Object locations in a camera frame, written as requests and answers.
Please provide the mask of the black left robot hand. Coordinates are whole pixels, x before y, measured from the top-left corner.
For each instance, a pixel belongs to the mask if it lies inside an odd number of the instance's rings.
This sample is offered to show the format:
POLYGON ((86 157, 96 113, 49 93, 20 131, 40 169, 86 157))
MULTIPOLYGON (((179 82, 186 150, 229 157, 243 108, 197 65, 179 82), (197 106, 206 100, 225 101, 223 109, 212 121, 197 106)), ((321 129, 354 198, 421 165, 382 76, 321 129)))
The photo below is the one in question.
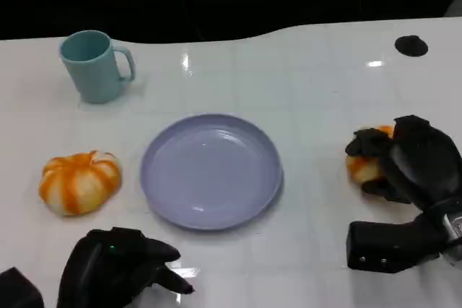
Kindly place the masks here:
POLYGON ((179 251, 138 229, 93 229, 74 246, 58 290, 58 307, 125 307, 157 284, 177 294, 195 289, 167 267, 179 251))

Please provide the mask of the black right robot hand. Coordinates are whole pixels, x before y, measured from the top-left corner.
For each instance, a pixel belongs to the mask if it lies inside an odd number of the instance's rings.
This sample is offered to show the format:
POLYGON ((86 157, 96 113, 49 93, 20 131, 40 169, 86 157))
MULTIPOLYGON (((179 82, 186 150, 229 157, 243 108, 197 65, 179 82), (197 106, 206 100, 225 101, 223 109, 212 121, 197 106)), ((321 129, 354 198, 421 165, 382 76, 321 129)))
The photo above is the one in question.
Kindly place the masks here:
POLYGON ((361 128, 346 145, 346 168, 363 193, 422 211, 461 201, 461 154, 449 135, 416 115, 361 128))

